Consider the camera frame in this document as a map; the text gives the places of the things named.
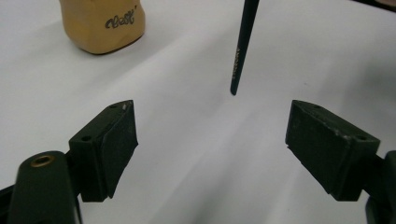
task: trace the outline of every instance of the white table surface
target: white table surface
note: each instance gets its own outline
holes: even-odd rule
[[[0,189],[36,153],[133,99],[139,146],[115,197],[84,223],[365,223],[287,149],[293,99],[396,149],[396,14],[346,0],[266,0],[236,96],[242,0],[142,0],[145,35],[105,56],[77,49],[54,0],[0,2]]]

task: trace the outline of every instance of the screw hole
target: screw hole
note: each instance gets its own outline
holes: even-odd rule
[[[52,163],[53,160],[55,160],[55,157],[53,156],[49,156],[49,155],[41,156],[33,160],[30,165],[33,167],[41,167]]]
[[[91,137],[90,137],[90,136],[83,136],[83,137],[81,138],[81,140],[84,141],[84,142],[88,142],[88,141],[91,140]]]

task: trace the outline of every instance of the black plastic part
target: black plastic part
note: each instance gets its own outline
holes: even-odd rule
[[[367,224],[390,224],[391,211],[370,197],[366,204],[366,218]]]
[[[286,144],[335,200],[357,201],[379,140],[321,106],[293,101]]]
[[[385,157],[383,176],[386,192],[390,201],[392,211],[396,211],[396,151],[390,151]],[[392,214],[391,222],[396,223],[396,216]]]
[[[14,186],[0,190],[0,223],[6,223]]]
[[[353,0],[355,2],[359,2],[359,3],[363,3],[372,7],[379,7],[388,11],[392,11],[395,12],[395,7],[390,7],[384,4],[380,4],[378,2],[376,2],[375,0]]]
[[[8,224],[77,224],[78,212],[62,152],[40,153],[21,164]]]
[[[137,146],[133,101],[108,106],[69,141],[67,156],[84,202],[113,197]]]

